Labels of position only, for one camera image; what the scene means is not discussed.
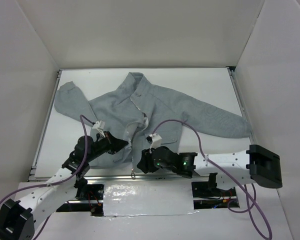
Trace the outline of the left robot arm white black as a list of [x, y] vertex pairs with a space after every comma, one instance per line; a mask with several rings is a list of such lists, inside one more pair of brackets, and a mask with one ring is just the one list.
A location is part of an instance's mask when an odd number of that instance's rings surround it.
[[88, 194], [85, 174], [89, 163], [103, 154], [114, 155], [128, 142], [110, 132], [96, 140], [84, 135], [61, 168], [45, 183], [28, 186], [30, 193], [13, 200], [8, 198], [0, 208], [0, 240], [31, 240], [37, 228], [65, 202], [81, 200]]

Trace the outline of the grey zip-up jacket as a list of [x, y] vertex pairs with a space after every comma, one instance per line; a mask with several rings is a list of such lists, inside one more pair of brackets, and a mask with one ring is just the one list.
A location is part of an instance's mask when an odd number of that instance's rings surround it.
[[127, 163], [136, 167], [144, 149], [149, 148], [147, 136], [158, 133], [161, 144], [176, 152], [180, 145], [182, 123], [197, 132], [229, 139], [247, 138], [250, 124], [241, 116], [200, 101], [182, 92], [154, 85], [139, 72], [130, 72], [114, 91], [86, 99], [73, 82], [56, 92], [55, 110], [69, 118], [88, 118], [88, 124], [105, 123], [104, 130], [115, 138], [127, 141], [116, 154], [105, 153], [90, 163], [93, 169], [120, 168]]

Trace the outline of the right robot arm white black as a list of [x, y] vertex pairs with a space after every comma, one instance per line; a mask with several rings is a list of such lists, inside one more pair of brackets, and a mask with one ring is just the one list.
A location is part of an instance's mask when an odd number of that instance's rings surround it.
[[137, 168], [145, 174], [164, 170], [188, 179], [208, 176], [207, 189], [213, 196], [253, 183], [268, 189], [283, 186], [280, 156], [257, 144], [240, 152], [206, 156], [196, 152], [175, 153], [160, 146], [143, 150]]

